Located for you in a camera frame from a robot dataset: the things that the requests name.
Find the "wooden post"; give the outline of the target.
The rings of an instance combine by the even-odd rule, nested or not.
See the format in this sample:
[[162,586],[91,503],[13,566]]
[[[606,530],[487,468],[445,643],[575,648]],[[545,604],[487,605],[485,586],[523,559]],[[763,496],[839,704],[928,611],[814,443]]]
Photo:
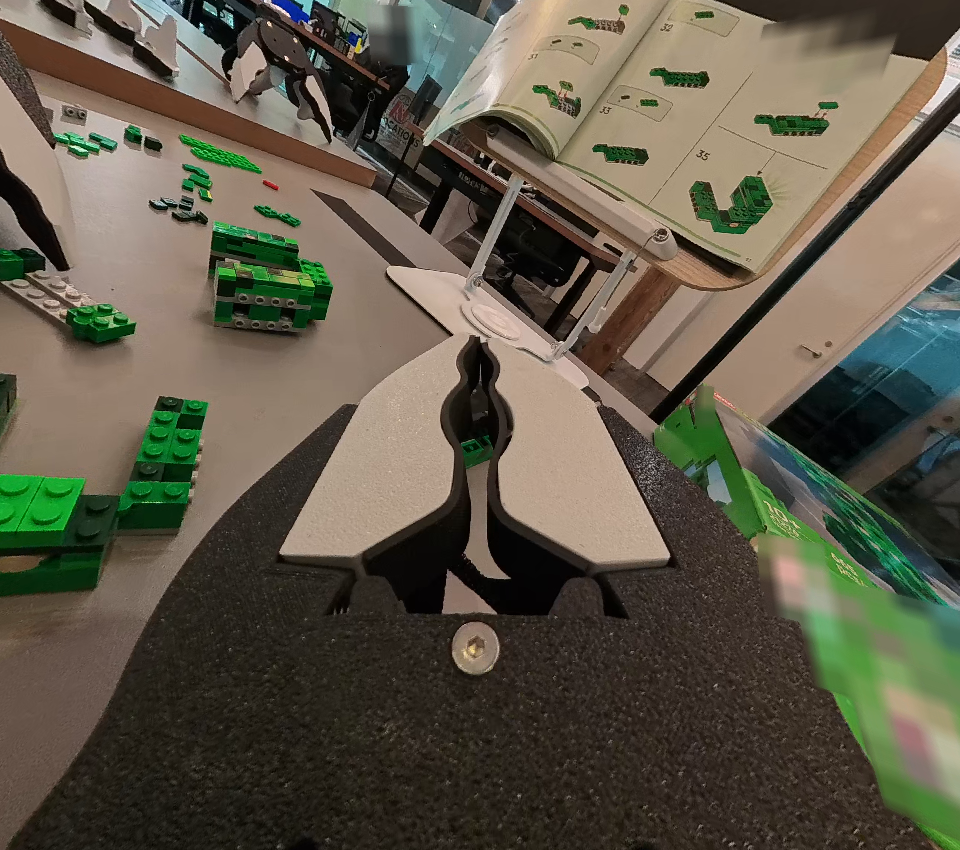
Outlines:
[[606,374],[680,286],[681,283],[672,275],[658,268],[647,268],[601,329],[580,349],[578,359],[598,376]]

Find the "green arch brick model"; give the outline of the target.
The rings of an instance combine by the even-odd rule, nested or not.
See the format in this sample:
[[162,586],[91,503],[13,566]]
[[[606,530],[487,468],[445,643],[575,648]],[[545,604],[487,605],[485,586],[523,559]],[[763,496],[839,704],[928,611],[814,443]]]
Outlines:
[[298,335],[329,315],[330,276],[294,239],[215,221],[208,274],[218,328]]

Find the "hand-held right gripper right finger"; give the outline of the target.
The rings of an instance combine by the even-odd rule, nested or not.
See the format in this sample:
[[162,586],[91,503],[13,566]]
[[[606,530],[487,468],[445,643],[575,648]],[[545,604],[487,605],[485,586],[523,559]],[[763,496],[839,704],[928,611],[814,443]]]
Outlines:
[[571,580],[669,566],[669,547],[602,408],[529,354],[482,345],[493,453],[486,539],[499,612],[546,614]]

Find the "grey wooden-edged table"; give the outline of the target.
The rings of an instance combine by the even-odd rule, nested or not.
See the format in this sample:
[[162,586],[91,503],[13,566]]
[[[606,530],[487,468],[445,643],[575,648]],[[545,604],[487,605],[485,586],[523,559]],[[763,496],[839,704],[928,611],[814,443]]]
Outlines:
[[[109,2],[88,1],[100,9]],[[131,2],[144,28],[159,26],[169,10],[160,0]],[[329,143],[317,124],[300,121],[279,91],[234,102],[219,46],[177,15],[178,73],[166,79],[102,28],[84,34],[55,18],[40,0],[1,4],[2,32],[29,70],[364,188],[377,179],[377,170],[343,142]]]

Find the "long green brick assembly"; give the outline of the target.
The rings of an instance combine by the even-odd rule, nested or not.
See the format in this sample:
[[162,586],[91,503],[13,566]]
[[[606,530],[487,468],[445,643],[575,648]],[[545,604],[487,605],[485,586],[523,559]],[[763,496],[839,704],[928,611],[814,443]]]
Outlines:
[[118,533],[180,531],[196,492],[209,409],[204,400],[157,399],[118,505]]

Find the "brick instruction booklet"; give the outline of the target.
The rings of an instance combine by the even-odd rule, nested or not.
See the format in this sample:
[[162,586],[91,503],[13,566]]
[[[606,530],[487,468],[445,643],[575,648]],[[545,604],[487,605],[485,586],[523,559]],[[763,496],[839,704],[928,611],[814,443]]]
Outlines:
[[521,0],[424,141],[504,124],[615,233],[657,221],[757,273],[927,67],[840,33],[716,0]]

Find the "green toy set box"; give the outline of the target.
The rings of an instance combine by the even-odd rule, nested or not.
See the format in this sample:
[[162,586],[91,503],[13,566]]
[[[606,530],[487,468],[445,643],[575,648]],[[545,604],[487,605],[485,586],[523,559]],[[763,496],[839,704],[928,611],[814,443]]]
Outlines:
[[800,626],[887,805],[958,848],[958,572],[711,387],[654,445],[758,551],[770,612]]

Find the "large green flat plate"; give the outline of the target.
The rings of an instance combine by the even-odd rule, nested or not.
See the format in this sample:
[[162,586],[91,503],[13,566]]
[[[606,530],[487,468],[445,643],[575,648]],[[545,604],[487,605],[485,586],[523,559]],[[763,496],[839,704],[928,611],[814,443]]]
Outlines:
[[190,152],[200,161],[262,175],[262,169],[258,164],[239,153],[207,146],[191,146]]

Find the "grey desk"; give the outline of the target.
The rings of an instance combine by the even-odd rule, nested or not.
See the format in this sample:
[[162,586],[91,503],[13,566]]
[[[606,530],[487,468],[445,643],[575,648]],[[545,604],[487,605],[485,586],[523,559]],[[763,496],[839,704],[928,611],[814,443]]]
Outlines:
[[336,616],[341,575],[276,552],[330,449],[325,421],[450,335],[311,193],[377,195],[267,161],[329,268],[330,319],[302,338],[210,324],[210,229],[148,209],[171,194],[178,124],[94,100],[106,132],[143,121],[161,157],[57,152],[79,286],[137,321],[102,347],[2,297],[2,370],[22,404],[3,465],[126,482],[160,395],[209,401],[198,496],[178,535],[126,537],[86,595],[2,599],[2,846],[9,848],[666,848],[614,755],[535,782],[521,742],[485,743],[522,700],[451,661],[453,616]]

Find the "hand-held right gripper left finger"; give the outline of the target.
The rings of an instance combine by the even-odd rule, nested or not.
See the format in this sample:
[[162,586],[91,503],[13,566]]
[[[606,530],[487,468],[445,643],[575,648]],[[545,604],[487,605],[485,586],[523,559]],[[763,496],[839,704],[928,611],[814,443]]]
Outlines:
[[443,611],[472,528],[462,443],[481,356],[478,337],[453,336],[363,398],[279,549],[282,563],[383,578],[408,612]]

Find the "black pole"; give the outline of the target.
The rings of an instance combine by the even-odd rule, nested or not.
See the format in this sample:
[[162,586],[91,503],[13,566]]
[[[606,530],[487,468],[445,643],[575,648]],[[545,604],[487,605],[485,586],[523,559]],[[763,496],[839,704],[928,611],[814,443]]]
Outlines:
[[947,129],[958,114],[959,89],[954,88],[922,122],[920,128],[897,148],[840,212],[762,292],[697,364],[680,379],[677,386],[671,389],[666,397],[649,412],[654,424],[664,423],[668,416],[711,376],[741,341],[745,340],[762,322],[762,319]]

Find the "grey plate with green brick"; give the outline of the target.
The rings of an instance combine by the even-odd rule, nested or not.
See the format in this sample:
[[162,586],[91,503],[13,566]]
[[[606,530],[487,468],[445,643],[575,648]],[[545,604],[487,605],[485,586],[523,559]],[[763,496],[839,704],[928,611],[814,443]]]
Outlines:
[[103,345],[131,337],[138,328],[130,316],[114,305],[98,301],[43,270],[2,281],[1,286],[76,340]]

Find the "stepped green brick assembly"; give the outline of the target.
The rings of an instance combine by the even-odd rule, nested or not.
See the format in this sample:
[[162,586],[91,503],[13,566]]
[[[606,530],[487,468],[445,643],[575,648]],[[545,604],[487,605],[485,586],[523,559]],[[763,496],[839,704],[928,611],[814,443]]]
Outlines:
[[121,498],[88,494],[83,478],[1,476],[1,596],[94,590],[118,527]]

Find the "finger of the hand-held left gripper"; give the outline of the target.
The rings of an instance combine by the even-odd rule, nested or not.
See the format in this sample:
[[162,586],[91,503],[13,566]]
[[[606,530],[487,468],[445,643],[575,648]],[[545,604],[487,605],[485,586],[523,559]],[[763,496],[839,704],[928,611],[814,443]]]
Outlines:
[[57,142],[39,92],[1,37],[1,197],[49,264],[76,264],[75,226]]

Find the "black claw-shaped device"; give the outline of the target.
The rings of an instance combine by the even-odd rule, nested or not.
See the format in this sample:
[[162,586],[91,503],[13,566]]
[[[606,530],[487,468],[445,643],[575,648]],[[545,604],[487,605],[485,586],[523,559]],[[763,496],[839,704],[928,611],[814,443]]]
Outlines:
[[235,103],[282,88],[301,121],[313,121],[330,144],[334,126],[322,76],[305,44],[282,14],[266,4],[222,54],[222,70]]

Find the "white book stand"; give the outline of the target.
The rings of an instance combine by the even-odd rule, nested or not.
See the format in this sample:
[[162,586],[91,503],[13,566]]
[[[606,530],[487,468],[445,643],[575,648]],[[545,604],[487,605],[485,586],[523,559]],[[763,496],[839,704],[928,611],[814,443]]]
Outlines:
[[[841,32],[840,36],[844,39],[891,38],[893,39],[894,49],[894,42],[896,41],[894,35],[878,35],[874,32],[875,27],[870,20],[852,15],[772,22],[777,25],[805,28],[823,21],[838,27]],[[507,191],[502,196],[499,207],[494,213],[490,230],[471,272],[468,276],[457,276],[451,272],[394,265],[387,270],[390,281],[410,296],[428,314],[435,317],[450,333],[454,335],[475,334],[486,340],[494,339],[500,340],[502,343],[509,343],[516,348],[526,350],[542,364],[554,368],[559,374],[567,377],[576,386],[584,387],[587,384],[587,377],[581,370],[573,367],[572,361],[567,357],[567,352],[584,325],[593,321],[596,315],[606,306],[622,275],[634,261],[637,259],[645,260],[648,263],[648,268],[658,268],[672,275],[681,285],[699,287],[703,290],[738,287],[756,279],[784,254],[786,247],[796,240],[799,233],[810,227],[811,220],[817,219],[825,212],[834,200],[834,191],[869,163],[870,158],[867,153],[870,144],[876,143],[884,146],[920,108],[922,102],[920,97],[921,82],[931,59],[920,60],[926,63],[926,68],[913,88],[861,148],[858,155],[850,161],[846,171],[830,187],[802,225],[793,232],[762,271],[753,273],[744,268],[736,267],[726,260],[704,251],[699,246],[691,244],[684,238],[674,237],[665,227],[660,227],[657,221],[645,221],[640,244],[631,242],[621,234],[615,233],[610,224],[603,220],[597,220],[590,214],[590,210],[597,210],[600,206],[598,200],[587,200],[585,197],[576,199],[570,193],[562,192],[558,184],[559,173],[550,174],[547,172],[541,163],[541,159],[534,156],[533,150],[527,147],[526,142],[516,137],[512,132],[508,132],[504,124],[478,121],[453,129],[470,132],[478,148],[484,150],[486,154],[509,169],[510,178]],[[574,331],[563,343],[549,344],[542,340],[535,331],[522,328],[519,320],[508,316],[503,309],[494,303],[483,288],[483,271],[486,266],[486,259],[506,224],[523,184],[530,184],[556,201],[561,202],[577,216],[613,236],[625,248],[621,262],[615,264],[614,270],[606,279],[603,289],[598,292],[593,304],[587,307]]]

